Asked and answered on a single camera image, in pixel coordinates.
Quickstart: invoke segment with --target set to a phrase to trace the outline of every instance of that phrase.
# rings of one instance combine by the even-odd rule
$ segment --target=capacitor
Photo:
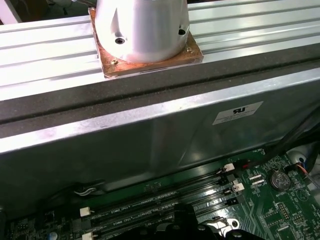
[[[52,231],[48,235],[48,240],[58,240],[59,239],[59,234],[56,233],[55,231]]]
[[[278,170],[270,170],[268,172],[267,182],[277,192],[285,192],[291,186],[289,176]]]

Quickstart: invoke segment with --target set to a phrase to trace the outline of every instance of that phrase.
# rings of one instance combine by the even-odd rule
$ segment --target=reflective metal surface
[[[204,63],[320,43],[318,0],[191,4],[189,18]],[[0,76],[0,100],[105,81],[89,17],[1,26]]]
[[[98,0],[95,28],[114,57],[156,63],[185,47],[189,35],[187,0]]]
[[[75,182],[117,189],[275,141],[319,104],[319,89],[316,68],[2,138],[0,203],[19,215]],[[220,112],[260,102],[213,125]]]

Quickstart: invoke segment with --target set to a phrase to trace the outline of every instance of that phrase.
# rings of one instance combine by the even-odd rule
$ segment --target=ul label
[[[255,112],[258,110],[258,108],[260,108],[262,103],[263,101],[260,101],[253,104],[239,106],[233,109],[221,111],[216,116],[212,125],[221,124],[221,123],[229,122],[232,120],[251,116],[255,114]]]

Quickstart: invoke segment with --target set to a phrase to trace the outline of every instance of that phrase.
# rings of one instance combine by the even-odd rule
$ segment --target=cylindrical aluminum housing
[[[95,28],[100,44],[114,57],[161,62],[186,45],[187,0],[98,0]]]

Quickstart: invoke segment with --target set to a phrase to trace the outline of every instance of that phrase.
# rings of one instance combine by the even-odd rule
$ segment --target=green circuit board
[[[108,240],[133,227],[171,221],[177,203],[192,204],[199,223],[214,217],[236,219],[240,229],[265,240],[320,239],[320,206],[301,175],[288,172],[290,186],[282,192],[268,181],[270,171],[291,165],[287,156],[236,176],[236,183],[244,186],[241,192],[229,194],[233,183],[211,175],[225,164],[243,158],[259,160],[263,155],[262,149],[246,152],[83,201],[74,211],[45,212],[42,229],[35,227],[36,215],[12,221],[6,239],[81,240],[97,233],[95,240]],[[92,213],[80,217],[79,209],[85,208]]]

